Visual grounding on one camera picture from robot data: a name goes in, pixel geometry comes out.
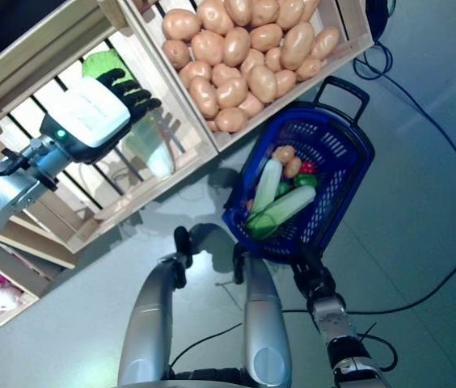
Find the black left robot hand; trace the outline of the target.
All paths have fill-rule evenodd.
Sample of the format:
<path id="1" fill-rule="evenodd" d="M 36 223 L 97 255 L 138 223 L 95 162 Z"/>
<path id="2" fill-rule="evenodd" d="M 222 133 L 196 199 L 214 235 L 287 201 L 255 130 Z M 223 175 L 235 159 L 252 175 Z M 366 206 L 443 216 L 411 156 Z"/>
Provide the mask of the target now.
<path id="1" fill-rule="evenodd" d="M 72 162 L 93 164 L 125 137 L 131 126 L 161 101 L 121 68 L 99 77 L 84 76 L 45 114 L 40 133 L 49 137 Z"/>

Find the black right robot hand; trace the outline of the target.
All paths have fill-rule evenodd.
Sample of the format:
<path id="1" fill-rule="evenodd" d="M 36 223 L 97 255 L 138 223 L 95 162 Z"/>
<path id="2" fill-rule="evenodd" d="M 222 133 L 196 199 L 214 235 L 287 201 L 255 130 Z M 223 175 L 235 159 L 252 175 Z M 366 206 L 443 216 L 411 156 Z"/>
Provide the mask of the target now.
<path id="1" fill-rule="evenodd" d="M 336 294 L 336 283 L 322 262 L 322 253 L 300 242 L 291 263 L 295 284 L 308 302 Z"/>

